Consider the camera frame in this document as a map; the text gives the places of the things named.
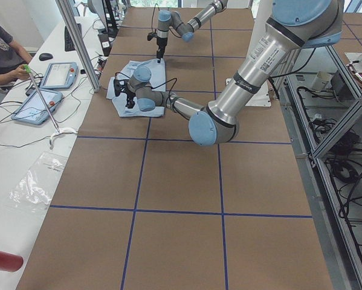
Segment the red cup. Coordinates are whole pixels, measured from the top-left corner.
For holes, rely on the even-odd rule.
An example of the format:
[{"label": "red cup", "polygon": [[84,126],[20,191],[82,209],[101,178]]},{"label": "red cup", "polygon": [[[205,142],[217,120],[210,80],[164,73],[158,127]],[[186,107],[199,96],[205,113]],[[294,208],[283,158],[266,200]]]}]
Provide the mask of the red cup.
[{"label": "red cup", "polygon": [[24,260],[21,256],[0,251],[0,270],[15,272],[22,267]]}]

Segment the white cloth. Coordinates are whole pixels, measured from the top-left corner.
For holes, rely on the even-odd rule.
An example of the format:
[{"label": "white cloth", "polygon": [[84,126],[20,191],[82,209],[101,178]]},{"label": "white cloth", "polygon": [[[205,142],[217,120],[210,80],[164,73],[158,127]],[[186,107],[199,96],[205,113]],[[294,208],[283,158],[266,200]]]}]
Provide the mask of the white cloth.
[{"label": "white cloth", "polygon": [[[164,60],[161,59],[161,63],[157,62],[157,59],[148,60],[146,62],[135,62],[130,60],[129,63],[122,69],[121,73],[127,75],[128,77],[132,76],[134,71],[138,66],[144,65],[151,70],[151,79],[150,83],[153,88],[163,84],[166,81],[166,69]],[[126,76],[118,74],[118,79],[126,79]],[[107,99],[112,100],[116,111],[118,112],[119,117],[160,117],[164,114],[164,107],[155,107],[154,110],[148,112],[142,112],[139,110],[137,105],[137,98],[134,98],[135,106],[132,109],[126,107],[126,94],[121,93],[118,97],[115,96],[114,91],[114,77],[111,77],[108,83],[107,90]],[[166,91],[166,85],[161,85],[160,87],[153,89],[153,91]]]}]

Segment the person's arm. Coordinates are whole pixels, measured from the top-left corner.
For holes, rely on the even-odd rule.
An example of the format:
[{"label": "person's arm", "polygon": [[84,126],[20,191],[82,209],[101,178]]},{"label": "person's arm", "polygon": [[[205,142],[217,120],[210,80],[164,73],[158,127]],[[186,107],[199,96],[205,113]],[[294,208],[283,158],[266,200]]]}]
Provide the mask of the person's arm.
[{"label": "person's arm", "polygon": [[6,74],[0,74],[0,86],[6,85],[16,79],[27,80],[29,78],[29,74],[24,70],[24,65],[20,65],[13,71],[9,71]]},{"label": "person's arm", "polygon": [[15,50],[15,52],[19,56],[22,57],[24,61],[26,61],[26,63],[30,63],[32,57],[21,44],[19,44],[15,40],[12,40],[9,45]]}]

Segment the green tip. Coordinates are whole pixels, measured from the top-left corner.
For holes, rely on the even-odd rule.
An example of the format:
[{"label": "green tip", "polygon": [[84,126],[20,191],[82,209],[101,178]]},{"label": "green tip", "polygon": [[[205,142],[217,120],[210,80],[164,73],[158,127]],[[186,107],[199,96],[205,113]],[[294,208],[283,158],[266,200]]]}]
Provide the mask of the green tip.
[{"label": "green tip", "polygon": [[24,68],[28,74],[31,72],[30,67],[28,65],[24,65]]}]

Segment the person's hand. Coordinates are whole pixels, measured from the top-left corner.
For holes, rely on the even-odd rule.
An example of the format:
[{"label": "person's hand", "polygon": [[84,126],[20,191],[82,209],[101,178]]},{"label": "person's hand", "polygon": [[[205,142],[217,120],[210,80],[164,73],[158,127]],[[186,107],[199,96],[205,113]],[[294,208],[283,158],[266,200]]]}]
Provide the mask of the person's hand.
[{"label": "person's hand", "polygon": [[12,71],[13,77],[20,80],[29,79],[29,74],[26,72],[25,65],[19,65],[15,70]]}]

